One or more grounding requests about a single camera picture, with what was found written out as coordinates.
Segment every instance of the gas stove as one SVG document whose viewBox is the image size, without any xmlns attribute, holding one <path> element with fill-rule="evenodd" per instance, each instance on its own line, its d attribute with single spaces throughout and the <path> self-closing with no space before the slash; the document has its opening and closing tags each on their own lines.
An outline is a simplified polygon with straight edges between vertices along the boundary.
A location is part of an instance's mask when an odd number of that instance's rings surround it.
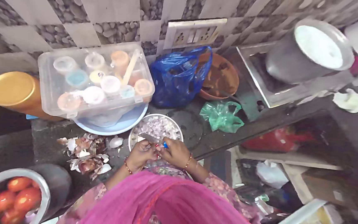
<svg viewBox="0 0 358 224">
<path fill-rule="evenodd" d="M 236 96 L 250 121 L 259 118 L 269 108 L 304 99 L 322 90 L 336 91 L 354 79 L 345 70 L 300 84 L 281 82 L 266 70 L 266 52 L 273 44 L 230 47 L 222 54 L 238 72 L 240 84 Z"/>
</svg>

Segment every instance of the bangle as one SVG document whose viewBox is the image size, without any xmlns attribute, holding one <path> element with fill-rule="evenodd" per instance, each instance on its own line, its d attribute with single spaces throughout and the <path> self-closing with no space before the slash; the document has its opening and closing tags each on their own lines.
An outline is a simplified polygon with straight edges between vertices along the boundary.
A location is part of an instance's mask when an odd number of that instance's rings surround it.
<svg viewBox="0 0 358 224">
<path fill-rule="evenodd" d="M 191 158 L 193 158 L 193 154 L 192 154 L 192 153 L 190 153 L 190 158 L 189 158 L 189 161 L 187 162 L 187 164 L 186 164 L 186 166 L 185 166 L 185 169 L 186 169 L 187 166 L 189 165 Z"/>
<path fill-rule="evenodd" d="M 127 159 L 125 158 L 124 159 L 124 164 L 125 164 L 125 167 L 127 168 L 129 174 L 132 174 L 132 171 L 128 168 L 128 165 L 127 165 Z"/>
</svg>

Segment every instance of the person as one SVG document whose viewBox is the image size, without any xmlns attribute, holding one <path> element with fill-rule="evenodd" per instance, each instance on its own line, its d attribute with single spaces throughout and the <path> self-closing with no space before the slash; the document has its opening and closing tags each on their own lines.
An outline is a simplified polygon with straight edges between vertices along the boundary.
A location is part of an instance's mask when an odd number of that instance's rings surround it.
<svg viewBox="0 0 358 224">
<path fill-rule="evenodd" d="M 138 142 L 113 177 L 87 191 L 57 224 L 260 223 L 257 208 L 199 165 L 183 142 L 163 140 L 168 148 Z M 144 169 L 157 155 L 166 162 Z"/>
</svg>

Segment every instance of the tomato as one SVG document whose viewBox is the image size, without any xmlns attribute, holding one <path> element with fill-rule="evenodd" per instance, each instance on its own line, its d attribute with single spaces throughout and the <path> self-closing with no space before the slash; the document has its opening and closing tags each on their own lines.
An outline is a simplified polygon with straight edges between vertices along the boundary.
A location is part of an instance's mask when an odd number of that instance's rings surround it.
<svg viewBox="0 0 358 224">
<path fill-rule="evenodd" d="M 41 191 L 30 187 L 20 191 L 15 200 L 15 209 L 21 211 L 30 211 L 41 202 Z"/>
<path fill-rule="evenodd" d="M 39 185 L 37 184 L 37 182 L 33 181 L 33 183 L 31 184 L 33 187 L 39 189 Z"/>
<path fill-rule="evenodd" d="M 0 212 L 13 207 L 15 202 L 15 193 L 11 191 L 3 191 L 0 193 Z"/>
<path fill-rule="evenodd" d="M 16 210 L 11 208 L 4 212 L 3 217 L 1 218 L 2 224 L 19 224 L 22 223 L 26 216 L 25 211 Z"/>
<path fill-rule="evenodd" d="M 7 189 L 13 192 L 21 191 L 30 186 L 32 182 L 33 180 L 27 177 L 15 177 L 7 183 Z"/>
</svg>

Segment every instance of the hand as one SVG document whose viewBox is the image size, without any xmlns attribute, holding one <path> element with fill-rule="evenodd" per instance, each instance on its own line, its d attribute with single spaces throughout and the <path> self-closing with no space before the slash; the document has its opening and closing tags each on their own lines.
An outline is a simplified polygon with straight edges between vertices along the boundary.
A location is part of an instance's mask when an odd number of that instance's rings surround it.
<svg viewBox="0 0 358 224">
<path fill-rule="evenodd" d="M 137 173 L 142 170 L 147 160 L 156 160 L 156 149 L 151 147 L 145 151 L 146 147 L 150 145 L 149 141 L 142 140 L 135 144 L 131 153 L 127 158 L 127 166 L 132 173 Z"/>
<path fill-rule="evenodd" d="M 168 163 L 184 169 L 190 159 L 190 152 L 186 145 L 180 140 L 173 140 L 167 137 L 164 137 L 163 141 L 167 143 L 169 149 L 156 147 L 160 157 Z"/>
</svg>

